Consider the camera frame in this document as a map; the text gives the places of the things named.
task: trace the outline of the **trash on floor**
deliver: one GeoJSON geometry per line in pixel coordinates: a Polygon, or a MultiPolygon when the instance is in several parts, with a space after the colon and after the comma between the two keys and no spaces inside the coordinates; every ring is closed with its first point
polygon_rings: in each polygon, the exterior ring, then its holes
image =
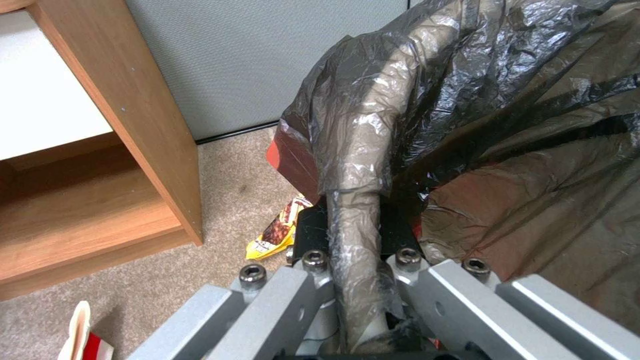
{"type": "Polygon", "coordinates": [[[293,245],[298,213],[313,206],[302,194],[294,197],[271,224],[246,246],[247,259],[264,259],[293,245]]]}
{"type": "Polygon", "coordinates": [[[113,347],[90,332],[91,308],[87,301],[80,301],[69,322],[69,339],[58,354],[58,360],[111,360],[113,347]]]}

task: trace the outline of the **black baseboard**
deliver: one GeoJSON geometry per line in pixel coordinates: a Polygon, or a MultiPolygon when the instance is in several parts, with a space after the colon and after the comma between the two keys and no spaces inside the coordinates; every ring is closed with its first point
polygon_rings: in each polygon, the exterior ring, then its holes
{"type": "Polygon", "coordinates": [[[245,129],[230,131],[228,133],[214,135],[204,139],[199,139],[199,140],[196,140],[196,145],[202,145],[203,143],[222,140],[222,139],[230,138],[231,136],[242,135],[246,133],[251,133],[252,131],[256,131],[256,130],[266,129],[267,127],[278,125],[278,121],[279,120],[269,121],[269,122],[265,122],[264,124],[247,127],[245,129]]]}

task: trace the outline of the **shelf board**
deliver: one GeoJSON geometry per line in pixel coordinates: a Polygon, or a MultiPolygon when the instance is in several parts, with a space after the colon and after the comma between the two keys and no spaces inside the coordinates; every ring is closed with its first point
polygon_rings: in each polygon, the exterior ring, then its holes
{"type": "Polygon", "coordinates": [[[141,243],[135,243],[114,251],[105,252],[90,259],[63,265],[53,270],[40,272],[6,284],[0,284],[0,301],[28,294],[32,291],[51,286],[52,284],[88,275],[111,266],[143,258],[188,243],[191,243],[191,239],[189,239],[189,236],[184,230],[174,231],[166,235],[158,236],[157,238],[145,240],[141,243]]]}
{"type": "Polygon", "coordinates": [[[181,229],[123,145],[17,172],[0,196],[0,284],[181,229]]]}

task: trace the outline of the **gray cubicle wall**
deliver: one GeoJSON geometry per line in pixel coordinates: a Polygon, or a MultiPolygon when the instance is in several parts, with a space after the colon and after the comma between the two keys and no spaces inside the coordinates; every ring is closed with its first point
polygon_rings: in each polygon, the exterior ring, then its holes
{"type": "Polygon", "coordinates": [[[320,56],[406,0],[127,0],[194,139],[276,120],[320,56]]]}

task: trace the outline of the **snack bag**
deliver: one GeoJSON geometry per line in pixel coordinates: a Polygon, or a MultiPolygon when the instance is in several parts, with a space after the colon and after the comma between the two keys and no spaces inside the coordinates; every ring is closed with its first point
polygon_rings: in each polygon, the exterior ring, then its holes
{"type": "Polygon", "coordinates": [[[293,245],[296,236],[298,213],[313,206],[302,194],[298,194],[264,232],[246,246],[247,259],[264,259],[293,245]]]}

